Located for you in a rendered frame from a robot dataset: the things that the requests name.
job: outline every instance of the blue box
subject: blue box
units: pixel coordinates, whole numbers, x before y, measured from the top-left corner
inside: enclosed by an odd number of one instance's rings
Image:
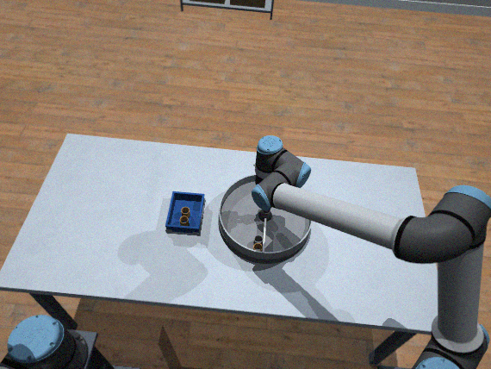
[[[190,208],[190,225],[182,226],[181,209]],[[165,227],[169,231],[179,233],[199,233],[202,227],[204,195],[202,193],[172,192],[171,205],[167,214]]]

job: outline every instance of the wooden floor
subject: wooden floor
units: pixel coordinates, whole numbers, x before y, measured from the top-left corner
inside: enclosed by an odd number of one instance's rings
[[[0,0],[0,86],[2,263],[67,133],[246,151],[274,134],[301,156],[415,167],[427,214],[454,185],[491,194],[488,17],[276,0],[270,21],[178,0]],[[141,369],[370,368],[390,334],[59,301],[113,364]],[[0,292],[1,357],[36,314],[31,296]],[[491,237],[479,320],[491,332]],[[385,364],[411,367],[428,340]]]

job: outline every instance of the white tabletop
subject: white tabletop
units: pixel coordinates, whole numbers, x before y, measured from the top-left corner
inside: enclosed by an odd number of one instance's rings
[[[424,216],[416,171],[328,159],[303,186],[399,217]],[[307,245],[257,268],[221,239],[225,191],[255,152],[65,138],[0,271],[0,289],[161,303],[431,332],[436,265],[312,223]],[[205,194],[202,232],[167,234],[173,191]]]

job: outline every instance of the round tray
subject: round tray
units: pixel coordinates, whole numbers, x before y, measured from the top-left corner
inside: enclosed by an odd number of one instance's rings
[[[218,225],[221,237],[238,256],[261,263],[277,263],[291,258],[307,243],[310,221],[284,210],[271,208],[272,218],[266,225],[263,251],[254,250],[254,238],[263,236],[264,222],[260,208],[252,200],[255,176],[233,184],[221,201]]]

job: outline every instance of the black metal rack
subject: black metal rack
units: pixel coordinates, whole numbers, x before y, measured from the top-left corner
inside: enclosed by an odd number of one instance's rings
[[[223,8],[245,11],[257,11],[259,13],[270,13],[273,19],[273,3],[275,0],[180,0],[181,11],[184,5],[203,6],[207,8]]]

